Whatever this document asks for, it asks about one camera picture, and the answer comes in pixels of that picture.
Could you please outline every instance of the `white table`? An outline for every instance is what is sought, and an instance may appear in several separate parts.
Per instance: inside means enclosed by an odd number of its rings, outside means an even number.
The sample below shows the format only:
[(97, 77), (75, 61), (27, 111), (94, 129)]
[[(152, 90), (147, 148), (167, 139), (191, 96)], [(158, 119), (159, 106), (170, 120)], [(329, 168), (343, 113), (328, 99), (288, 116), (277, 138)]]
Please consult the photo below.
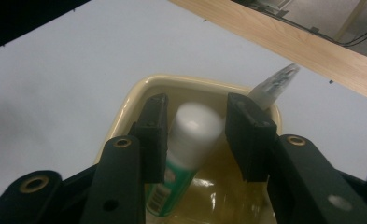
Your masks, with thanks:
[[(291, 63), (167, 1), (100, 1), (0, 48), (0, 195), (35, 170), (92, 165), (129, 89), (169, 73), (254, 86)], [(278, 99), (284, 133), (367, 177), (367, 98), (305, 68)]]

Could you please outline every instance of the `glue stick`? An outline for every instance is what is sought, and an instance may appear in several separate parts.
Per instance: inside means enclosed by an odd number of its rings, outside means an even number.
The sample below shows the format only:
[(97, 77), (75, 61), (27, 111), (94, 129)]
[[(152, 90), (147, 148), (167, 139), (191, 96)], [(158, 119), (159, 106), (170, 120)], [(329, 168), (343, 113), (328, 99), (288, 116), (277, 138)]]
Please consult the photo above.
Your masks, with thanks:
[(168, 136), (164, 182), (148, 190), (146, 223), (164, 223), (173, 212), (223, 127), (223, 119), (206, 105), (189, 102), (178, 108)]

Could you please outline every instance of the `wooden edge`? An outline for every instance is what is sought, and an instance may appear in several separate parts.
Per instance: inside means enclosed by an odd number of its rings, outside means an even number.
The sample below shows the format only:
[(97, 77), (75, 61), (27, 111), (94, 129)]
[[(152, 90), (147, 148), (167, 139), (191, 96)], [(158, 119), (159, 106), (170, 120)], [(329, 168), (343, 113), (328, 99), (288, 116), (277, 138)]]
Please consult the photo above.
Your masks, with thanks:
[(170, 0), (367, 97), (367, 57), (230, 0)]

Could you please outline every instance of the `brass screw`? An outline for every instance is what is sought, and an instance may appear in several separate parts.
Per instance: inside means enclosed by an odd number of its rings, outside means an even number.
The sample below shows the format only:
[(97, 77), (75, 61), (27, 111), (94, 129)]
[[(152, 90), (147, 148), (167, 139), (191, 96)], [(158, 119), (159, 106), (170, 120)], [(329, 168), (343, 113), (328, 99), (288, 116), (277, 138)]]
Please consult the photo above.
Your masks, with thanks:
[(131, 140), (129, 139), (125, 139), (125, 138), (121, 138), (118, 141), (116, 141), (115, 143), (113, 143), (114, 147), (127, 147), (131, 144)]
[(22, 182), (20, 192), (33, 193), (46, 187), (48, 183), (49, 178), (46, 175), (35, 175)]
[(305, 139), (303, 139), (302, 137), (293, 136), (293, 135), (288, 137), (288, 142), (298, 147), (305, 146), (306, 144)]

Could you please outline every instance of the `green label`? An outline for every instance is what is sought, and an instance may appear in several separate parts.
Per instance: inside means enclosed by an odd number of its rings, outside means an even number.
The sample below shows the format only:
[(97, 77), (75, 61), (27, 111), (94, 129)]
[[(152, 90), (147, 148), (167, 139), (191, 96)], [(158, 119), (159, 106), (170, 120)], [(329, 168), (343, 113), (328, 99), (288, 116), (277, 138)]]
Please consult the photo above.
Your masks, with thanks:
[(196, 170), (188, 171), (166, 161), (164, 182), (148, 190), (146, 208), (157, 217), (167, 217), (180, 201), (194, 178)]

